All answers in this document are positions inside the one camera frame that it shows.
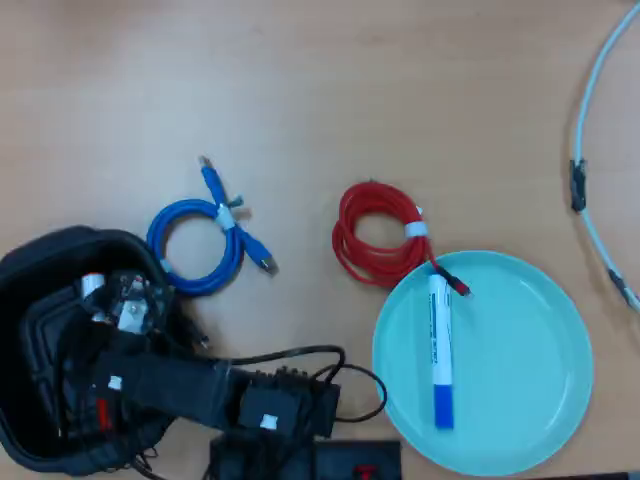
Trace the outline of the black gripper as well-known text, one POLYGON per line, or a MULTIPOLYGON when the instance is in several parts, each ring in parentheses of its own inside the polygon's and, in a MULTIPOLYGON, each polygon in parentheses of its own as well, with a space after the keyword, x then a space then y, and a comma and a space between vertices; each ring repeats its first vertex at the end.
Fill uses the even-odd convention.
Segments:
POLYGON ((105 299, 87 299, 71 304, 69 358, 95 360, 103 352, 134 355, 150 351, 150 340, 119 330, 112 320, 113 303, 105 299))

